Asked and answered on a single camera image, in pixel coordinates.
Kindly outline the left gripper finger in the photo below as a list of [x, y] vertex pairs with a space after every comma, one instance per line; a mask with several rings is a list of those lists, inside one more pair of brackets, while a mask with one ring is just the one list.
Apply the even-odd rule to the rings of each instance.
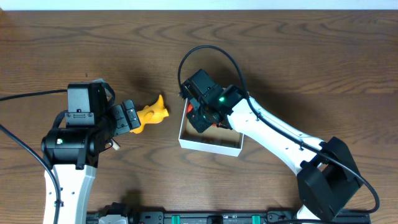
[[113, 135], [119, 136], [128, 133], [130, 131], [130, 126], [129, 121], [127, 120], [126, 112], [123, 107], [121, 105], [114, 105], [111, 108], [111, 114], [116, 121]]
[[123, 101], [124, 111], [126, 112], [126, 120], [131, 129], [141, 127], [141, 122], [137, 115], [136, 108], [132, 100]]

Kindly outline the red toy ball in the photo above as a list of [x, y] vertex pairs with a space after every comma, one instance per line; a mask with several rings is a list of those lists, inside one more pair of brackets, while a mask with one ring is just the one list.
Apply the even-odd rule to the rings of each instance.
[[190, 119], [194, 115], [195, 115], [195, 110], [193, 109], [193, 105], [191, 103], [188, 103], [187, 108], [186, 108], [186, 117], [188, 119]]

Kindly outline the orange toy rhino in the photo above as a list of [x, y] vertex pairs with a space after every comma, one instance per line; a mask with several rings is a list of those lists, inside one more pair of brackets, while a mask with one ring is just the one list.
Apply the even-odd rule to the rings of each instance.
[[142, 110], [137, 112], [141, 125], [134, 128], [131, 133], [139, 134], [143, 132], [145, 125], [161, 123], [164, 118], [169, 116], [169, 112], [164, 105], [162, 95], [159, 95], [158, 100], [151, 106], [146, 105]]

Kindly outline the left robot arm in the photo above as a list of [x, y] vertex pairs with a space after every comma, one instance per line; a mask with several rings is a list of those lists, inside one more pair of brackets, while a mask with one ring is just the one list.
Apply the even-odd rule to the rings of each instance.
[[114, 137], [140, 127], [131, 100], [115, 104], [115, 93], [102, 79], [70, 83], [68, 108], [59, 112], [41, 148], [46, 173], [44, 223], [85, 223], [99, 154]]

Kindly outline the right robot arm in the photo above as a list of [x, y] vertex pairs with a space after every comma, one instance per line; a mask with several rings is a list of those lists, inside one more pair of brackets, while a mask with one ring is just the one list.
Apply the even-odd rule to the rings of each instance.
[[223, 88], [204, 70], [181, 85], [189, 102], [186, 116], [202, 133], [210, 127], [231, 129], [257, 141], [296, 175], [302, 208], [299, 219], [332, 221], [361, 188], [359, 170], [348, 146], [333, 137], [325, 142], [305, 134], [246, 98], [242, 89]]

